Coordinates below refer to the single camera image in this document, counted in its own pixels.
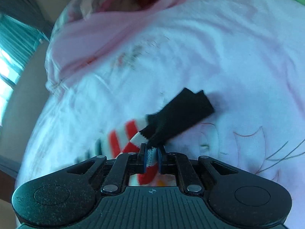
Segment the white cloth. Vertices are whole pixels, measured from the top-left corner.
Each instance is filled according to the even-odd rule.
[[[17,185],[69,164],[102,134],[161,109],[184,87],[215,114],[168,151],[205,154],[284,186],[286,225],[305,224],[305,6],[293,0],[160,0],[67,25],[51,42],[54,93]],[[84,65],[86,59],[96,59]],[[287,144],[276,154],[281,146]]]

